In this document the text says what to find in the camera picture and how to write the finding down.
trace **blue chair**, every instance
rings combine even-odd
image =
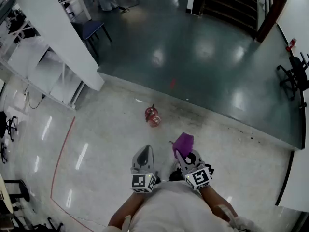
[[[98,53],[97,53],[96,49],[94,48],[94,46],[91,42],[91,41],[93,41],[92,35],[95,35],[96,38],[99,39],[99,37],[97,35],[97,31],[100,28],[103,28],[107,38],[110,40],[110,42],[112,42],[112,39],[110,38],[106,28],[104,27],[104,22],[88,21],[85,24],[76,23],[76,22],[71,22],[71,23],[72,23],[72,26],[74,27],[75,31],[79,35],[79,37],[85,42],[88,41],[88,43],[90,44],[92,50],[94,51],[94,53],[96,54],[97,57],[98,57]]]

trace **staircase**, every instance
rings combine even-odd
[[[201,13],[212,15],[247,31],[257,31],[257,0],[205,0]]]

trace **forearm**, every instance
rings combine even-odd
[[[222,198],[211,186],[204,187],[199,190],[203,199],[210,207],[211,211],[218,217],[229,222],[228,217],[222,212],[222,210],[218,207],[220,204],[224,204],[229,210],[232,212],[233,216],[237,217],[237,213],[234,210],[233,206]]]
[[[129,215],[133,217],[143,202],[144,194],[133,192],[128,200],[112,216],[108,226],[114,226],[121,229],[122,224],[125,221],[125,217]]]

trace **white shirt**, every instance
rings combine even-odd
[[[197,191],[185,181],[163,182],[148,194],[133,217],[130,232],[233,232],[215,216]],[[120,232],[112,226],[103,232]]]

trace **person's left arm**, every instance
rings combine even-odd
[[[125,221],[125,217],[129,215],[133,217],[143,204],[144,200],[145,195],[143,193],[133,192],[128,200],[112,216],[108,226],[114,226],[121,229]]]

